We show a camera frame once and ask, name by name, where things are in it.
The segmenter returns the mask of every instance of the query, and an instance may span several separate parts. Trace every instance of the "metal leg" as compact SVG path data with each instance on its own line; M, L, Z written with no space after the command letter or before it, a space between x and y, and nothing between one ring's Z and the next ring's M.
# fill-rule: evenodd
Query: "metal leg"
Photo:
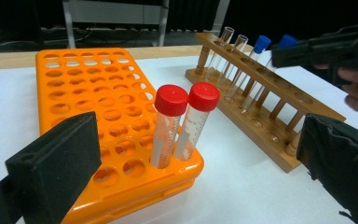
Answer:
M69 49L75 49L76 45L74 37L74 27L72 26L72 16L71 11L69 10L69 1L70 0L62 0L63 15L65 17L66 33L68 35L68 47Z
M164 46L165 31L167 28L168 11L170 9L170 0L162 0L161 11L159 12L159 37L158 46Z

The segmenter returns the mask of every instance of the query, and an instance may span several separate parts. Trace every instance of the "test tube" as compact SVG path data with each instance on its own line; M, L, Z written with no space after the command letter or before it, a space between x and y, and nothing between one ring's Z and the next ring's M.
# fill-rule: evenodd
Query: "test tube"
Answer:
M239 55L239 52L243 52L245 50L247 43L248 43L248 37L246 37L245 35L238 35L237 39L235 40L234 47L229 51L229 53ZM225 80L228 79L233 68L234 66L229 61L226 61L226 64L223 66L223 69L220 72L220 76L217 79L216 82L217 88L222 89Z
M173 156L188 161L200 138L205 122L219 102L220 92L208 82L197 82L188 95L188 107Z
M297 42L297 39L295 39L294 37L292 37L291 35L284 35L281 38L281 41L278 44L279 49L282 48L290 48L292 47L295 43ZM260 74L264 75L267 72L275 72L276 67L272 65L272 58L270 58L266 64L266 66L260 71ZM260 86L260 88L258 89L258 91L255 94L255 97L252 98L250 97L250 94L246 97L245 102L242 104L242 109L246 109L248 110L255 101L258 101L258 99L260 98L261 93L264 91L265 86Z
M264 35L260 35L257 38L257 40L255 41L255 46L252 49L249 56L246 58L242 58L241 60L245 63L251 62L250 59L257 61L258 58L260 57L261 53L263 52L263 50L269 46L269 43L271 43L271 40L268 37L266 37ZM242 72L240 69L237 70L234 78L232 79L230 88L228 89L227 94L225 96L226 101L228 101L228 102L233 101L235 92L243 84L243 82L246 80L247 77L248 77L248 75L246 73Z
M186 112L188 94L181 87L163 85L158 88L155 108L158 111L153 148L152 166L162 169L170 164L173 143L181 116Z
M234 34L234 29L226 26L219 40L214 43L221 47L225 47L231 40L233 34ZM219 66L221 61L222 61L222 56L220 56L218 53L215 52L206 70L205 77L204 77L205 81L212 82L212 78L216 73L218 73L217 67Z
M250 53L249 57L257 62L257 60L260 58L261 53L269 46L270 43L271 43L271 40L268 37L266 37L264 35L260 35L258 37L257 41L255 42L254 49ZM246 96L245 100L242 103L242 113L245 113L246 111L248 111L248 109L253 101L253 98L250 96L250 93L252 92L252 89L255 87L256 83L257 82L255 81L252 84L252 87L249 90L249 94Z

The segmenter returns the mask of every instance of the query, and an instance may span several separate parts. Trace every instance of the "orange test tube rack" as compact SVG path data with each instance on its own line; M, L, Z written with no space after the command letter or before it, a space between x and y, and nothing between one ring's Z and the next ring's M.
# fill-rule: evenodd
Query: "orange test tube rack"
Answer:
M80 113L97 115L102 165L62 223L126 216L191 188L202 171L197 150L189 161L171 157L164 169L149 164L156 91L126 50L42 50L36 80L41 133Z
M199 61L196 68L186 70L186 77L192 83L203 81L206 73L205 64L210 51L219 54L232 66L249 75L247 84L242 89L238 87L234 95L234 102L225 100L225 95L231 86L231 80L227 78L221 87L220 100L217 107L226 114L245 134L247 134L275 163L286 173L294 170L301 162L296 159L300 132L295 127L307 113L321 114L338 120L345 118L330 107L303 92L289 81L284 80L277 74L266 71L265 66L254 61L242 52L226 45L217 44L218 37L211 33L197 33L196 38L202 44ZM212 83L215 84L218 74L214 76ZM246 113L242 113L241 104L249 95L252 84L257 81L265 87L255 105ZM275 93L280 99L271 111L264 106L269 93ZM296 113L287 123L283 122L279 114L283 107L288 104Z

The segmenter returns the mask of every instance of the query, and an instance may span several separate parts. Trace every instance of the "orange plastic rack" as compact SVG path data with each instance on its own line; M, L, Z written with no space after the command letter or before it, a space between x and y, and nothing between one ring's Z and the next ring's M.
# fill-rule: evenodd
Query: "orange plastic rack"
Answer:
M74 115L97 114L102 165L63 223L112 221L193 185L203 168L197 150L189 161L172 157L165 169L149 164L156 91L126 50L42 50L36 74L41 133Z

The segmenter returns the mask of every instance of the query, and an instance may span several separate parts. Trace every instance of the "vial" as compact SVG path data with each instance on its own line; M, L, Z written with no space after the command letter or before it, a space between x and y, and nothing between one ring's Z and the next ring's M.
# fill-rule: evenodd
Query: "vial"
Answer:
M186 112L187 92L175 85L163 85L158 88L155 100L157 110L156 129L150 157L152 166L163 169L170 164L173 143L180 119Z
M209 116L219 102L220 92L211 83L197 82L188 95L188 107L173 156L179 161L191 158Z

